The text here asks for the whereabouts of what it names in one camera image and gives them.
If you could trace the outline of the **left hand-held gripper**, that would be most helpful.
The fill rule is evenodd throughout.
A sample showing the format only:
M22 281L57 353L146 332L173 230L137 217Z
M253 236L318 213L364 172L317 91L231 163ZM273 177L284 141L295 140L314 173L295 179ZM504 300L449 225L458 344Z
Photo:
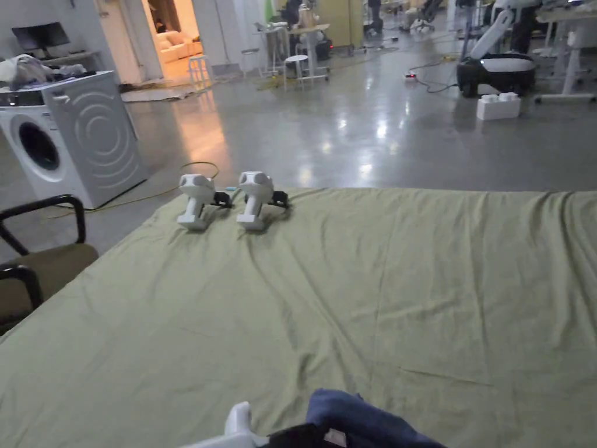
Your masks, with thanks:
M202 440L186 447L352 447L349 435L337 429L314 423L302 423L279 430L264 437L251 429L249 402L232 406L224 434Z

